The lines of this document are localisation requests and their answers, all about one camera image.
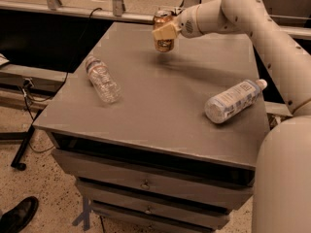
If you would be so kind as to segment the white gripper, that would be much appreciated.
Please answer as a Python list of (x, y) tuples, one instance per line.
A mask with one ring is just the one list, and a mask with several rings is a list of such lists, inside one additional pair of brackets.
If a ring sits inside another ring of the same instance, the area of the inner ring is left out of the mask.
[(195, 38), (202, 35), (197, 22), (199, 5), (188, 7), (177, 15), (177, 22), (169, 21), (153, 30), (154, 38), (159, 40), (174, 40), (181, 33), (186, 38)]

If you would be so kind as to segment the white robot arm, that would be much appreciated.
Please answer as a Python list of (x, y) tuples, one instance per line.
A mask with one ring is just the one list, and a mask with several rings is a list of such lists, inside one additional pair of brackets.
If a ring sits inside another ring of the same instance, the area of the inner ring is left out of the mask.
[(293, 115), (264, 138), (257, 158), (252, 233), (311, 233), (311, 55), (273, 21), (262, 0), (216, 0), (183, 9), (157, 40), (241, 31)]

